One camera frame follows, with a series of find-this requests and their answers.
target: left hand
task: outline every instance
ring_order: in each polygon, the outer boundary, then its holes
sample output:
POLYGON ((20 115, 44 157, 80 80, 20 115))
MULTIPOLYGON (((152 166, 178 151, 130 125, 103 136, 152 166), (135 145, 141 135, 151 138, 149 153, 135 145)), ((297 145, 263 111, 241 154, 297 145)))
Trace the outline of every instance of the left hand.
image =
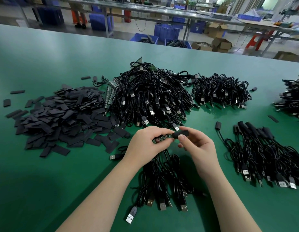
POLYGON ((152 140, 160 135, 174 133, 171 129, 149 126, 138 130, 132 137, 123 161, 133 164, 138 169, 150 162, 159 152, 167 149, 174 141, 173 138, 167 138, 162 142, 154 144, 152 140))

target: green workbench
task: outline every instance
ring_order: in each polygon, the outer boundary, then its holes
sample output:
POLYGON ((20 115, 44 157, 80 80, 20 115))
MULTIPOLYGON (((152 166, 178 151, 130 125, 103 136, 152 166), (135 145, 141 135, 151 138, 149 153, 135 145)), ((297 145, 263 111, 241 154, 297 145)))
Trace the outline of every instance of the green workbench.
MULTIPOLYGON (((249 89, 258 87, 246 110, 202 107, 188 113, 184 124, 213 139, 222 170, 263 232, 299 231, 299 190, 270 187, 265 180, 263 188, 244 182, 233 163, 225 159, 227 150, 214 129, 220 121, 222 135, 234 138, 232 126, 249 121, 257 127, 269 127, 277 141, 299 152, 298 119, 277 113, 272 106, 285 90, 282 79, 297 78, 299 63, 5 25, 0 25, 0 231, 56 230, 116 165, 102 145, 85 144, 83 148, 71 148, 67 156, 51 153, 42 159, 41 150, 24 150, 27 137, 15 135, 14 120, 5 115, 24 109, 28 99, 51 96, 63 83, 90 86, 91 80, 81 81, 82 76, 119 76, 141 56, 158 68, 206 76, 224 73, 248 81, 249 89), (26 92, 10 95, 13 90, 26 92), (3 108, 7 98, 12 105, 3 108), (267 115, 273 115, 279 123, 267 115)), ((126 129, 132 134, 137 130, 126 129)), ((119 141, 120 145, 129 142, 119 141)), ((170 151, 180 156, 191 182, 206 192, 190 156, 176 143, 170 151)), ((124 194, 111 231, 219 231, 210 197, 196 195, 187 198, 188 212, 178 211, 173 200, 174 207, 166 211, 159 211, 155 203, 140 208, 128 224, 125 219, 135 192, 131 187, 138 185, 136 175, 124 194)))

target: concrete floor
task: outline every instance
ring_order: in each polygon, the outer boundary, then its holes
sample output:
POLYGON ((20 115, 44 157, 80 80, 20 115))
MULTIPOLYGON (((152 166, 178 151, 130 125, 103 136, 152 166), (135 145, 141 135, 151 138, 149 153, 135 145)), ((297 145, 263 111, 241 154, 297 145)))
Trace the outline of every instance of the concrete floor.
MULTIPOLYGON (((69 7, 67 3, 61 3, 62 6, 69 7)), ((62 15, 65 20, 65 24, 61 26, 45 26, 39 24, 31 7, 24 7, 24 12, 29 20, 30 27, 37 29, 44 29, 49 31, 59 31, 59 32, 67 32, 74 34, 83 34, 83 35, 93 35, 105 37, 105 32, 103 31, 93 31, 91 29, 90 23, 87 25, 87 29, 76 29, 74 24, 72 23, 72 13, 70 10, 62 10, 62 15)), ((147 14, 138 13, 139 16, 147 18, 147 14)), ((20 8, 17 6, 10 6, 0 4, 0 24, 6 25, 14 25, 25 27, 26 24, 24 20, 22 20, 22 14, 20 8)), ((135 33, 143 33, 153 35, 154 33, 155 22, 144 21, 144 20, 132 20, 131 23, 114 23, 114 34, 113 38, 116 39, 124 39, 130 40, 135 33)), ((179 34, 179 39, 183 38, 185 29, 182 29, 179 34)), ((232 49, 229 53, 240 54, 240 55, 252 55, 258 56, 262 50, 267 46, 267 42, 263 42, 259 51, 254 51, 252 47, 249 49, 245 49, 245 46, 250 41, 251 36, 240 35, 237 33, 226 33, 225 37, 228 41, 232 42, 232 49)), ((198 34, 198 33, 190 33, 189 34, 189 42, 192 43, 194 41, 201 41, 211 43, 213 38, 208 37, 206 34, 198 34)), ((292 52, 294 54, 299 55, 299 42, 298 41, 280 41, 274 42, 267 53, 264 55, 265 58, 273 58, 278 51, 287 51, 292 52)))

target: hand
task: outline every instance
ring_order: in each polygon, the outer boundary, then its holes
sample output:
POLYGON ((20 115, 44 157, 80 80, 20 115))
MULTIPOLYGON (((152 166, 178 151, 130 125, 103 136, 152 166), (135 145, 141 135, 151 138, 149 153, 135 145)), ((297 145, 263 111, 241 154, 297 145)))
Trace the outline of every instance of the hand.
POLYGON ((178 147, 184 147, 190 152, 199 176, 206 180, 208 177, 222 173, 214 142, 201 131, 184 126, 179 126, 179 128, 188 130, 189 136, 179 135, 178 147))
POLYGON ((170 129, 149 126, 138 130, 132 137, 126 154, 123 158, 129 164, 136 166, 138 170, 150 162, 159 152, 167 149, 174 141, 173 138, 167 138, 162 142, 154 144, 152 140, 160 135, 172 134, 174 131, 170 129))

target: fingernail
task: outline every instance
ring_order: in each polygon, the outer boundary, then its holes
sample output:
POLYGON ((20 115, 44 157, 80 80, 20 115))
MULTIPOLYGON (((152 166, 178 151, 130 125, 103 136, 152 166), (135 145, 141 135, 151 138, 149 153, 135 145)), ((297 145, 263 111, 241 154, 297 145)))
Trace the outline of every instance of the fingernail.
POLYGON ((181 142, 181 141, 183 141, 184 139, 185 139, 185 135, 183 135, 183 134, 180 134, 179 136, 178 136, 178 140, 181 142))

